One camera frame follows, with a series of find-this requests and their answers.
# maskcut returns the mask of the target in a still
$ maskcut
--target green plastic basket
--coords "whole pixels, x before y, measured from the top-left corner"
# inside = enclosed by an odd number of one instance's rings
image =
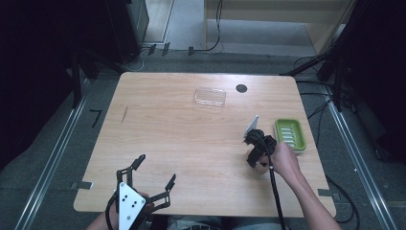
[[[296,119],[278,119],[275,121],[275,139],[291,146],[296,153],[305,150],[305,137],[301,123]]]

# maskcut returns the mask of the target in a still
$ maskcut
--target electrical cord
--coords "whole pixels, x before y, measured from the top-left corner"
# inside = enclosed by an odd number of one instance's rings
[[[218,43],[221,43],[221,42],[220,42],[220,34],[221,34],[221,32],[220,32],[220,20],[221,20],[222,9],[223,9],[223,0],[218,0],[217,9],[216,9],[216,11],[215,11],[215,24],[216,24],[216,27],[217,27],[217,41],[215,42],[214,46],[213,46],[212,48],[210,48],[210,49],[205,49],[205,50],[203,50],[203,49],[200,49],[200,50],[193,50],[194,52],[202,52],[202,53],[207,53],[207,54],[217,54],[217,53],[208,53],[208,52],[210,52],[210,51],[213,50],[215,47],[217,47]],[[189,52],[189,50],[178,50],[178,49],[176,49],[176,50],[171,50],[171,51],[175,51],[175,52]]]
[[[329,99],[328,99],[325,103],[323,103],[321,106],[319,106],[318,108],[316,108],[316,109],[314,110],[314,112],[313,112],[312,114],[310,114],[310,115],[307,117],[307,119],[309,119],[309,118],[311,118],[312,116],[314,116],[315,114],[317,114],[317,113],[319,113],[319,112],[321,113],[321,114],[320,114],[320,117],[319,117],[319,125],[318,125],[318,134],[317,134],[316,147],[318,147],[318,145],[319,145],[319,137],[320,137],[320,129],[321,129],[321,121],[322,121],[323,112],[324,112],[324,110],[326,109],[327,105],[328,105],[330,102],[332,102],[332,97],[329,97]],[[332,184],[335,188],[337,188],[337,190],[346,198],[346,200],[349,201],[350,206],[351,206],[351,215],[350,215],[350,217],[349,217],[348,219],[346,219],[346,220],[338,220],[338,219],[337,219],[336,221],[337,221],[338,223],[348,223],[348,222],[350,222],[350,221],[353,219],[353,217],[354,217],[354,215],[355,215],[355,216],[356,216],[356,226],[355,226],[355,229],[358,230],[358,229],[359,229],[359,226],[360,226],[360,217],[359,217],[359,213],[358,213],[358,210],[357,210],[357,208],[356,208],[354,202],[352,201],[352,199],[350,198],[350,196],[347,194],[347,192],[346,192],[341,186],[339,186],[337,183],[335,183],[327,174],[325,174],[325,176],[326,176],[327,182],[330,183],[330,184]]]
[[[110,208],[113,205],[114,201],[117,199],[117,194],[114,193],[113,196],[111,196],[111,198],[108,200],[107,202],[107,206],[105,208],[105,221],[107,223],[107,227],[109,230],[113,230],[113,226],[111,226],[111,221],[110,221]]]
[[[331,183],[332,185],[334,185],[335,188],[337,188],[337,190],[349,201],[350,205],[351,205],[351,216],[346,219],[346,220],[336,220],[339,223],[348,223],[352,220],[354,214],[356,216],[356,226],[355,229],[358,230],[359,226],[360,226],[360,217],[359,217],[359,213],[358,213],[358,209],[356,208],[354,202],[352,201],[352,199],[350,198],[350,196],[347,194],[347,192],[341,188],[341,186],[339,186],[337,183],[335,183],[328,175],[326,175],[326,179],[328,183]]]
[[[280,197],[279,197],[278,188],[277,188],[277,182],[276,182],[276,179],[275,179],[275,170],[274,170],[274,166],[273,166],[272,160],[271,160],[271,154],[272,153],[271,153],[270,149],[267,147],[267,145],[265,144],[265,142],[262,140],[262,138],[260,138],[257,134],[253,134],[253,135],[259,139],[260,143],[266,149],[266,155],[268,156],[268,164],[269,164],[269,176],[271,178],[271,185],[272,185],[272,191],[273,191],[274,197],[275,197],[275,202],[277,204],[278,217],[279,217],[279,220],[280,220],[281,228],[283,230],[285,230],[286,226],[285,226],[284,219],[283,219],[281,200],[280,200]]]

